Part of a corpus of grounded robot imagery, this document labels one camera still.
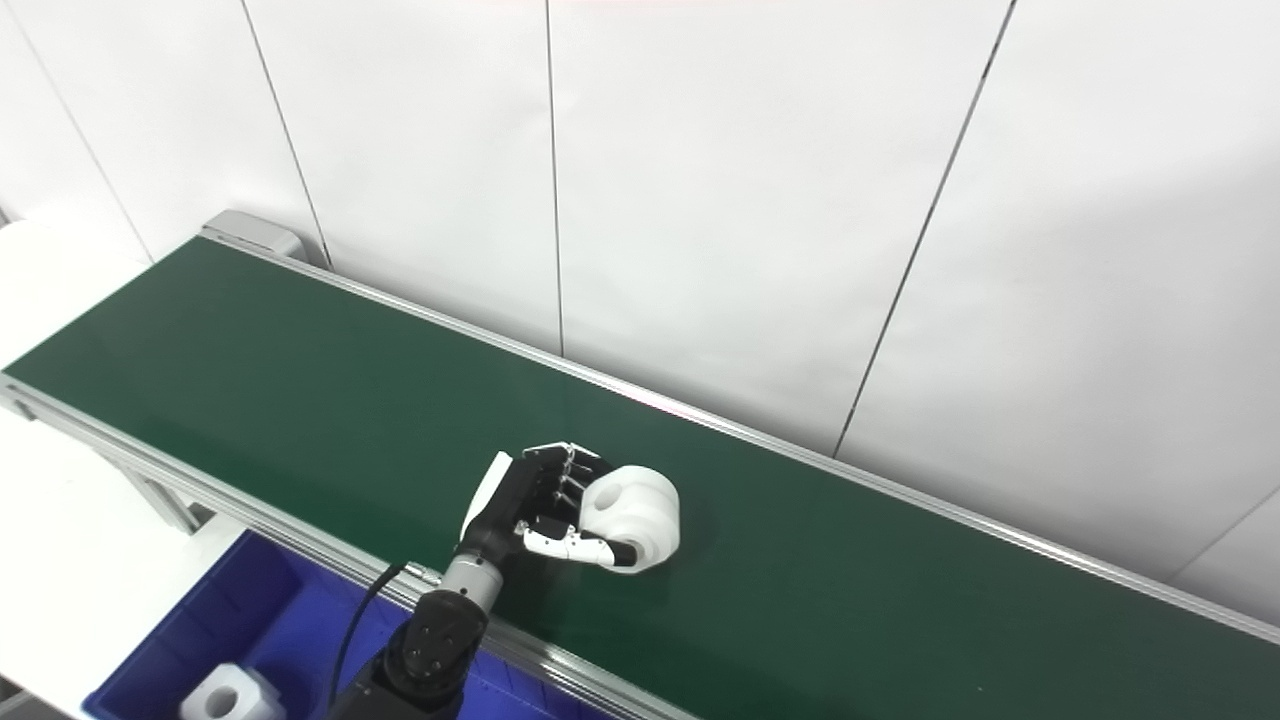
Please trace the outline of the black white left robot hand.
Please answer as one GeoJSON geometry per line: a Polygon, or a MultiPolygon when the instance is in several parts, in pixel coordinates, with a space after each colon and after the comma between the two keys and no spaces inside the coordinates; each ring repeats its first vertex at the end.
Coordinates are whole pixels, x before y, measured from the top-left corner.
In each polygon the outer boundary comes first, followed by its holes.
{"type": "Polygon", "coordinates": [[[456,555],[503,568],[520,553],[637,571],[640,550],[585,527],[586,493],[616,466],[556,442],[495,455],[463,516],[456,555]]]}

